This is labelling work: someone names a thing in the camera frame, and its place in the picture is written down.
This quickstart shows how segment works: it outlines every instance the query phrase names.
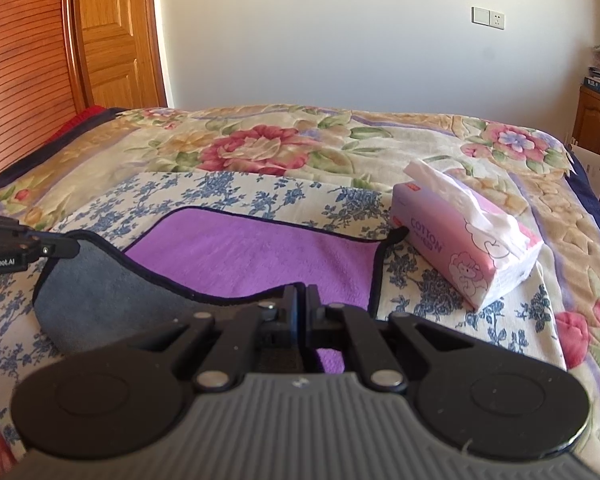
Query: bed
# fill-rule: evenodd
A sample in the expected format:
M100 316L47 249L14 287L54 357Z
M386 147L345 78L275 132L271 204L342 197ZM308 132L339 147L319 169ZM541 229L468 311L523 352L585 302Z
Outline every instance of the bed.
M92 230L120 249L182 206L382 239L391 187L414 158L513 214L545 248L522 286L474 311L401 243L387 252L377 318L414 312L567 368L592 400L577 453L600 473L600 204L546 133L300 105L108 109L0 172L0 214L38 230ZM61 358L30 302L41 268L0 277L0 433L16 458L11 392Z

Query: light switch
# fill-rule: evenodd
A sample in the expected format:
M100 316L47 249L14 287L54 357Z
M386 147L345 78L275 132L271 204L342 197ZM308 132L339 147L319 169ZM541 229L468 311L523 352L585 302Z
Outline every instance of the light switch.
M479 25L490 25L490 12L488 9L481 9L480 7L473 7L473 23L478 23Z

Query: white paper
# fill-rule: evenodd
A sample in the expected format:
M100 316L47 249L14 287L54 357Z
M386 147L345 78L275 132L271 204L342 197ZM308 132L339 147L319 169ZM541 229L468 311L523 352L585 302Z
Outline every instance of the white paper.
M588 176L588 183L591 185L591 189L595 193L595 196L600 198L600 155L597 153L589 152L579 146L571 146L573 153L582 163L586 175Z
M483 211L473 194L460 187L450 176L437 171L421 160L414 160L404 173L418 184L427 186L462 213L467 224L495 238L514 256L521 258L526 253L529 238L520 231L520 225L512 216L502 212L494 214Z

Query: pink tissue package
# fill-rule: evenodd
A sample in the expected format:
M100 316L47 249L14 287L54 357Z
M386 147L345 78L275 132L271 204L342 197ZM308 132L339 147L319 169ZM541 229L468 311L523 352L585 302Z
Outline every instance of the pink tissue package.
M505 214L461 182L457 184L473 194L483 211ZM493 303L528 278L543 245L541 238L518 224L529 241L523 257L513 256L445 199L415 181L393 187L391 223L408 227L409 243L476 308Z

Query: gray ribbed surface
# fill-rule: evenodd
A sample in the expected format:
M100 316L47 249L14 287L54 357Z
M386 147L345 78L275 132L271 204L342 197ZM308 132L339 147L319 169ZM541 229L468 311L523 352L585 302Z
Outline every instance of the gray ribbed surface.
M353 374L250 374L226 394L198 397L160 442L103 462L31 452L6 480L593 480L564 454L527 464L462 455L434 439L406 401Z

